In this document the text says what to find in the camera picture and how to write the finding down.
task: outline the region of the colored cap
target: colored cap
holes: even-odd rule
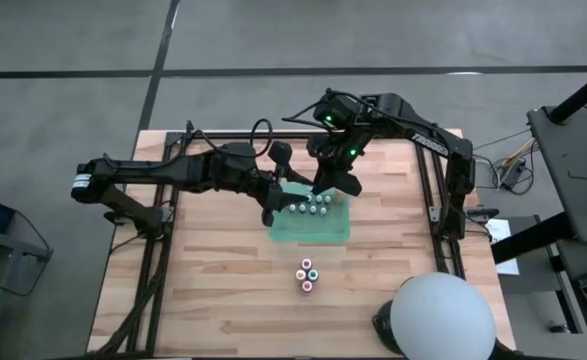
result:
[[[306,280],[306,272],[304,270],[298,270],[295,272],[295,278],[302,281]]]
[[[308,275],[309,275],[309,280],[311,280],[311,281],[316,281],[320,277],[320,274],[317,272],[317,270],[309,271]]]
[[[313,263],[311,262],[311,259],[304,259],[300,263],[300,266],[303,270],[310,270],[313,267]]]
[[[313,283],[310,281],[305,281],[302,283],[302,291],[304,291],[305,293],[310,293],[311,290],[313,290]]]

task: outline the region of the wooden tabletop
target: wooden tabletop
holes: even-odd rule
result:
[[[164,131],[143,131],[135,159],[159,160],[164,136]],[[305,141],[289,142],[292,167],[312,178],[316,161],[306,153]],[[188,152],[207,149],[196,141]],[[258,166],[274,164],[264,156]],[[345,243],[277,243],[269,239],[254,199],[230,192],[182,193],[155,355],[394,356],[378,341],[371,317],[405,279],[435,271],[415,147],[405,140],[374,140],[354,167],[363,191],[351,199],[351,236]],[[127,192],[152,204],[155,187],[129,186]],[[466,206],[477,203],[473,192]],[[133,235],[132,227],[123,227],[113,244]],[[135,240],[110,257],[89,350],[104,344],[130,310],[143,248],[143,240]],[[499,340],[514,348],[486,237],[467,233],[461,252],[467,280],[490,304]],[[294,273],[307,257],[321,278],[304,296]],[[146,324],[138,344],[144,343]]]

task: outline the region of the white ball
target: white ball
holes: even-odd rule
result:
[[[443,273],[416,276],[400,287],[391,304],[391,330],[411,360],[486,360],[496,339],[482,294]]]

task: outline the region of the green tray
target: green tray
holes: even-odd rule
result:
[[[322,198],[327,195],[331,197],[329,204],[322,201],[316,202],[315,196],[311,194],[311,188],[298,183],[282,184],[284,191],[293,194],[311,195],[311,202],[304,202],[306,211],[301,213],[299,205],[295,204],[295,211],[288,207],[281,212],[273,213],[273,226],[269,230],[269,236],[277,242],[327,242],[336,243],[348,240],[351,235],[351,225],[349,217],[348,196],[335,189],[329,189],[322,194]],[[310,207],[315,205],[317,212],[311,215]],[[320,208],[327,209],[326,215],[320,214]]]

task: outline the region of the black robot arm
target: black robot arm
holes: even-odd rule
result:
[[[228,143],[195,155],[177,155],[166,162],[119,161],[108,156],[79,164],[71,196],[81,203],[102,203],[119,216],[135,223],[138,231],[162,231],[164,213],[147,207],[119,190],[116,184],[164,184],[180,191],[200,194],[208,190],[244,193],[263,208],[262,222],[271,226],[272,211],[281,210],[306,197],[282,191],[280,179],[311,184],[289,166],[291,147],[275,141],[269,157],[276,163],[274,171],[257,167],[256,153],[249,143]]]
[[[439,231],[443,237],[464,238],[464,199],[475,186],[475,160],[469,140],[421,118],[406,100],[393,93],[356,97],[327,89],[314,108],[313,117],[328,130],[327,135],[314,136],[307,143],[309,155],[318,161],[314,193],[335,187],[357,196],[362,186],[349,171],[355,159],[365,154],[368,142],[374,137],[408,139],[448,160]]]

